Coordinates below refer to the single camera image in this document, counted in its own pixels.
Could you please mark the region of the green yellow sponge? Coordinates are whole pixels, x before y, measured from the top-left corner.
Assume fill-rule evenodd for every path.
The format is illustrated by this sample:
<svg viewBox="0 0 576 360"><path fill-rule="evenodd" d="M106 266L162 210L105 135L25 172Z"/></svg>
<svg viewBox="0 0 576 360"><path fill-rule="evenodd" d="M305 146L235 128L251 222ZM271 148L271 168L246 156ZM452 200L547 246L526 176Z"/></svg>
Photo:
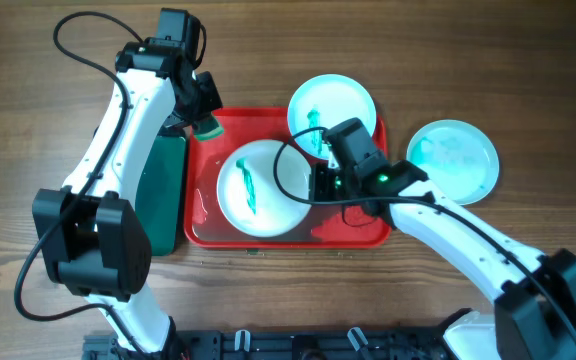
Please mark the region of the green yellow sponge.
<svg viewBox="0 0 576 360"><path fill-rule="evenodd" d="M222 125L212 114L194 122L192 130L193 136L200 142L209 141L224 133Z"/></svg>

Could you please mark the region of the white plate green smear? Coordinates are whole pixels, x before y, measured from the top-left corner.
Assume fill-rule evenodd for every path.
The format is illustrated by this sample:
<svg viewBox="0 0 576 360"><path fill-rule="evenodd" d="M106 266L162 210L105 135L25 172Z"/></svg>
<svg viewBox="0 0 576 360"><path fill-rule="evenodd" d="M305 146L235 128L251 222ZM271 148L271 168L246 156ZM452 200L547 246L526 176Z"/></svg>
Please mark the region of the white plate green smear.
<svg viewBox="0 0 576 360"><path fill-rule="evenodd" d="M418 130L407 146L406 159L460 205L487 197L501 172L492 141L477 127L454 119L434 121Z"/></svg>

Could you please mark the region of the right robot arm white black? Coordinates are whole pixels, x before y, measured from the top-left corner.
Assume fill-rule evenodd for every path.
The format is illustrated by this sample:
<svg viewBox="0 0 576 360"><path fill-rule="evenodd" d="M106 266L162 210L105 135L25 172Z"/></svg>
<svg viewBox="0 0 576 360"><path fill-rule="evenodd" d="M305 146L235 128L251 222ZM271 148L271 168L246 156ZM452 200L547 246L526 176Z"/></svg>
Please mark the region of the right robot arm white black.
<svg viewBox="0 0 576 360"><path fill-rule="evenodd" d="M449 200L407 161L339 169L315 165L310 197L359 205L410 235L464 274L493 304L443 333L458 359L576 359L576 255L553 255L515 241Z"/></svg>

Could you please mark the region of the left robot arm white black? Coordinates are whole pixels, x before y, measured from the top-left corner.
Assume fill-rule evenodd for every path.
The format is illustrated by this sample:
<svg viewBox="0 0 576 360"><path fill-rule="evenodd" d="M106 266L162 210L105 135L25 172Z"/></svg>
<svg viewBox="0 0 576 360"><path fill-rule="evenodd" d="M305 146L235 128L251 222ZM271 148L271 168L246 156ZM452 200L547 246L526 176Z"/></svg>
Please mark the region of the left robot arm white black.
<svg viewBox="0 0 576 360"><path fill-rule="evenodd" d="M58 190L38 191L32 214L49 279L86 299L113 327L117 352L132 359L180 359L183 342L146 283L151 241L135 211L144 167L161 128L209 126L221 108L204 50L149 38L117 55L113 98L83 159Z"/></svg>

